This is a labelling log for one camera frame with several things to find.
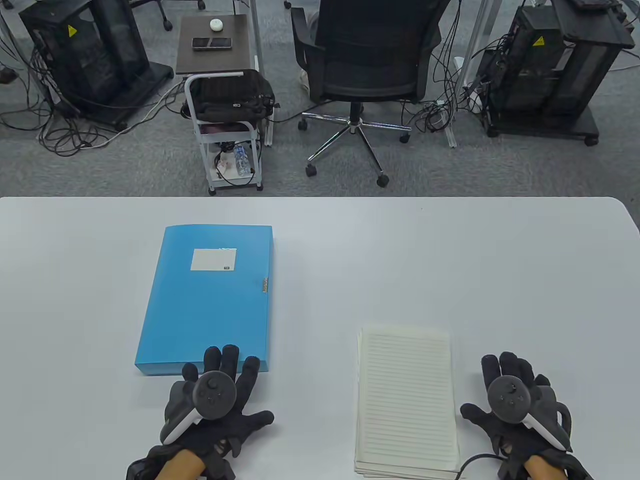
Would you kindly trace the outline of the person's left hand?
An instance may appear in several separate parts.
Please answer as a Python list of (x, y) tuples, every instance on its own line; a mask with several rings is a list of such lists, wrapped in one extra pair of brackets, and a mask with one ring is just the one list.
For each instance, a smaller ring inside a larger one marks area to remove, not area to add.
[(219, 473), (218, 467), (210, 468), (210, 458), (215, 458), (217, 466), (221, 466), (228, 453), (237, 458), (251, 434), (274, 422), (274, 414), (269, 410), (243, 413), (258, 379), (260, 361), (255, 356), (247, 357), (237, 377), (238, 360), (239, 349), (232, 344), (222, 349), (210, 346), (205, 351), (204, 370), (224, 372), (235, 382), (235, 403), (226, 416), (203, 419), (190, 426), (177, 440), (180, 450), (165, 462), (157, 474), (158, 480), (196, 480), (205, 473), (210, 476)]

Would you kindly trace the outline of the person's right hand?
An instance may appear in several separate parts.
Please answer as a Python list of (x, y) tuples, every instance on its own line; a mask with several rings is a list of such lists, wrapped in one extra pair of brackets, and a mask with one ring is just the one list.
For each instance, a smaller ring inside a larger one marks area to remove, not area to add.
[(592, 479), (573, 455), (572, 416), (549, 379), (535, 375), (530, 362), (509, 351), (483, 356), (481, 368), (490, 410), (464, 403), (460, 414), (487, 434), (501, 461), (498, 478)]

